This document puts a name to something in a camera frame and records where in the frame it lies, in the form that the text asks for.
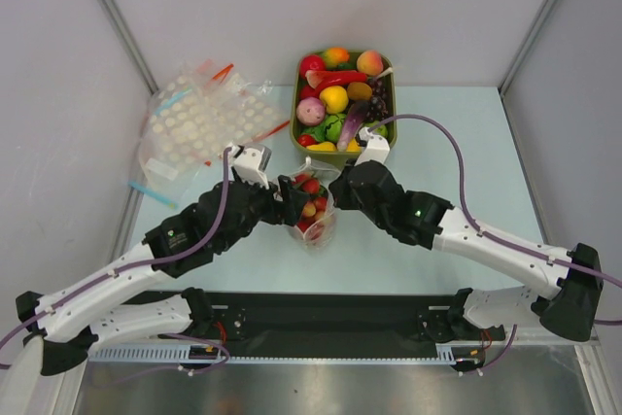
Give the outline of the toy lychee cluster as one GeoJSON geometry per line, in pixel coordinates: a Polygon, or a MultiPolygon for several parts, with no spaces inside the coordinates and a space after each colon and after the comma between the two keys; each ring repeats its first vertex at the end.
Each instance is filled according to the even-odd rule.
{"type": "Polygon", "coordinates": [[[294,175],[294,185],[308,193],[311,200],[305,205],[302,219],[293,227],[293,233],[306,246],[320,247],[330,240],[335,225],[328,188],[311,171],[294,175]]]}

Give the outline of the clear dotted zip bag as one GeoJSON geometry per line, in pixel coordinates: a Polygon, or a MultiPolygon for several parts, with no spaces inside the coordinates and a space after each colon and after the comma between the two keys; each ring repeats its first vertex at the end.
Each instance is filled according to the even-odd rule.
{"type": "Polygon", "coordinates": [[[298,222],[286,229],[307,250],[324,248],[333,238],[336,225],[334,199],[328,189],[339,175],[336,167],[307,156],[289,178],[294,188],[309,195],[298,222]]]}

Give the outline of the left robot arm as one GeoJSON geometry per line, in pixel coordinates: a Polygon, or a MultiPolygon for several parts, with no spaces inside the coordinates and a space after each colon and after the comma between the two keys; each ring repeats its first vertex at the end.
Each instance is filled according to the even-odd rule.
{"type": "Polygon", "coordinates": [[[68,371],[106,345],[164,334],[211,336],[214,310],[201,289],[139,305],[130,301],[212,262],[259,223],[295,225],[309,199],[286,176],[265,187],[219,182],[106,268],[56,294],[21,294],[19,319],[30,337],[43,340],[40,375],[68,371]]]}

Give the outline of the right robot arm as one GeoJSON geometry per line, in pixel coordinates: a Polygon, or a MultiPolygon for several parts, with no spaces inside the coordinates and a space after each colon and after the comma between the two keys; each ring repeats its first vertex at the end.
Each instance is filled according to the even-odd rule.
{"type": "Polygon", "coordinates": [[[590,338],[603,290],[593,247],[579,243],[568,250],[477,225],[448,200],[404,189],[377,161],[346,166],[328,189],[338,209],[365,214],[402,244],[470,259],[518,281],[515,288],[458,291],[448,314],[456,336],[538,323],[570,341],[590,338]]]}

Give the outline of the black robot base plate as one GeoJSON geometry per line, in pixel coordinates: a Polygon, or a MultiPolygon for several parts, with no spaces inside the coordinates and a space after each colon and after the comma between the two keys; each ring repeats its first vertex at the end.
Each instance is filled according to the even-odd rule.
{"type": "Polygon", "coordinates": [[[186,333],[252,349],[406,348],[425,343],[502,342],[504,327],[479,329],[459,317],[451,295],[265,294],[208,292],[194,298],[186,333]]]}

